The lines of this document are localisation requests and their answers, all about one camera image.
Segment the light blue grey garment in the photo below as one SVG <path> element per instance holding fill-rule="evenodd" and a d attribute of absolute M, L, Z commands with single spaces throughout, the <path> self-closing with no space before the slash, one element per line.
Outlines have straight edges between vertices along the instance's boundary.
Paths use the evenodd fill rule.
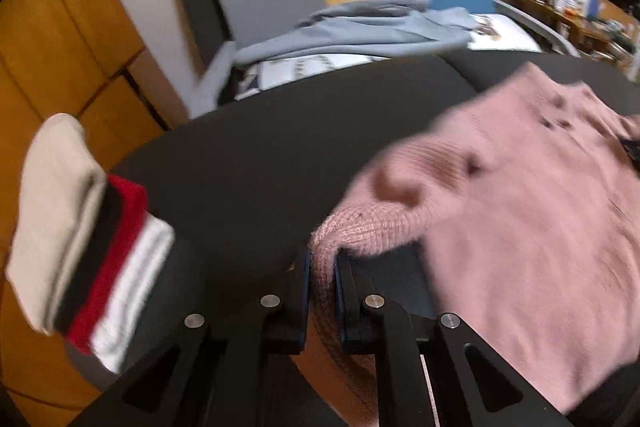
<path fill-rule="evenodd" d="M 464 48 L 480 23 L 466 9 L 432 0 L 355 0 L 310 14 L 296 26 L 236 51 L 239 66 L 314 54 L 400 57 Z"/>

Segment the red folded sweater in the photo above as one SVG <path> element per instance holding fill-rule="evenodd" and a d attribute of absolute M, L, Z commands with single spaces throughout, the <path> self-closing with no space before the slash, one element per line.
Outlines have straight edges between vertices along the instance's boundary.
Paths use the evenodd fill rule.
<path fill-rule="evenodd" d="M 143 186 L 114 174 L 107 177 L 107 184 L 114 186 L 122 196 L 122 217 L 118 222 L 108 253 L 93 281 L 89 296 L 76 314 L 67 335 L 64 336 L 76 350 L 84 355 L 91 352 L 90 337 L 93 329 L 102 317 L 116 277 L 143 227 L 146 210 L 148 210 L 148 193 Z"/>

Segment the beige folded sweater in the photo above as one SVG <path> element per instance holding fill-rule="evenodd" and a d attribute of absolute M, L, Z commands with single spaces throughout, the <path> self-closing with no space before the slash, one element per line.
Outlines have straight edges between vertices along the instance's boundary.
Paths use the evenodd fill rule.
<path fill-rule="evenodd" d="M 106 173 L 73 116 L 48 118 L 22 169 L 17 226 L 6 278 L 32 329 L 53 333 L 54 320 L 85 252 L 106 187 Z"/>

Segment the pink knit sweater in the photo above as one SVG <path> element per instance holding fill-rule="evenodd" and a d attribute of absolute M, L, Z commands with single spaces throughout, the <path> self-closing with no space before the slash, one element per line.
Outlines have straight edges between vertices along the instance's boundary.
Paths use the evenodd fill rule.
<path fill-rule="evenodd" d="M 533 64 L 379 153 L 314 232 L 299 369 L 351 426 L 378 421 L 369 357 L 334 315 L 341 249 L 416 244 L 436 303 L 570 413 L 639 355 L 639 119 Z"/>

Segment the white folded sweater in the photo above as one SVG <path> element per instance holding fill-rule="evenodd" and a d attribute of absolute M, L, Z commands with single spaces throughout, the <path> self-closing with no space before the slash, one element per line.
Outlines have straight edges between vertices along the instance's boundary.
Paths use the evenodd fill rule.
<path fill-rule="evenodd" d="M 174 228 L 147 213 L 90 337 L 91 352 L 111 373 L 122 369 L 140 315 L 174 242 Z"/>

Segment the white printed garment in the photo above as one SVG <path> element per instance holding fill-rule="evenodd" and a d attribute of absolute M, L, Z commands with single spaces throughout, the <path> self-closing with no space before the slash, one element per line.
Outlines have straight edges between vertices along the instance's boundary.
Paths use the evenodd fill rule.
<path fill-rule="evenodd" d="M 468 48 L 473 51 L 527 51 L 541 53 L 534 38 L 502 14 L 474 15 L 478 23 Z M 363 64 L 385 61 L 385 57 L 362 54 L 311 54 L 262 61 L 250 66 L 239 82 L 235 101 L 311 76 Z"/>

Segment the black folded sweater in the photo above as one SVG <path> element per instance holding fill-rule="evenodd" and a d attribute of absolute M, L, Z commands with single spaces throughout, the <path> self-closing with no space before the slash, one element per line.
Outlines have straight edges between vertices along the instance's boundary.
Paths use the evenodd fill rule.
<path fill-rule="evenodd" d="M 122 217 L 122 196 L 114 186 L 107 184 L 89 242 L 55 317 L 55 329 L 63 336 L 67 335 L 76 314 L 89 296 L 96 274 L 110 248 L 120 217 Z"/>

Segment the cluttered wooden desk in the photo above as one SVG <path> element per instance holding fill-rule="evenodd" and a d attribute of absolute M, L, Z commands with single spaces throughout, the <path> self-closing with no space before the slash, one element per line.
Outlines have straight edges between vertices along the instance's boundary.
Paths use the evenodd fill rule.
<path fill-rule="evenodd" d="M 610 0 L 508 0 L 568 40 L 582 57 L 634 78 L 639 20 Z"/>

